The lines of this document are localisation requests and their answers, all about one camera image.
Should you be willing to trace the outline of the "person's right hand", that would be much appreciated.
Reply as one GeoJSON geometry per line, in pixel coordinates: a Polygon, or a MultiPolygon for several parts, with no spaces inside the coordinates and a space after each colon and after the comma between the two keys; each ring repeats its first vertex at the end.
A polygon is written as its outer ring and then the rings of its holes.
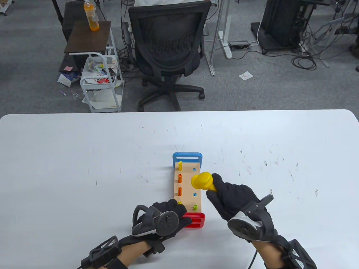
{"type": "Polygon", "coordinates": [[[225,221],[242,211],[249,202],[258,203],[259,199],[253,190],[246,185],[223,182],[219,174],[212,174],[216,191],[207,190],[206,196],[219,215],[225,221]]]}

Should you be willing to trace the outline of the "person's left hand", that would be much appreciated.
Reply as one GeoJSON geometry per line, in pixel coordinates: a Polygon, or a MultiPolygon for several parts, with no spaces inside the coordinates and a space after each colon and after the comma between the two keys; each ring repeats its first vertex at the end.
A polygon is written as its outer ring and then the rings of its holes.
{"type": "Polygon", "coordinates": [[[163,241],[192,223],[191,218],[184,217],[186,212],[185,206],[179,205],[175,199],[156,202],[150,207],[138,205],[133,213],[132,234],[119,241],[122,250],[124,246],[145,241],[150,246],[144,253],[145,257],[162,253],[165,250],[163,241]]]}

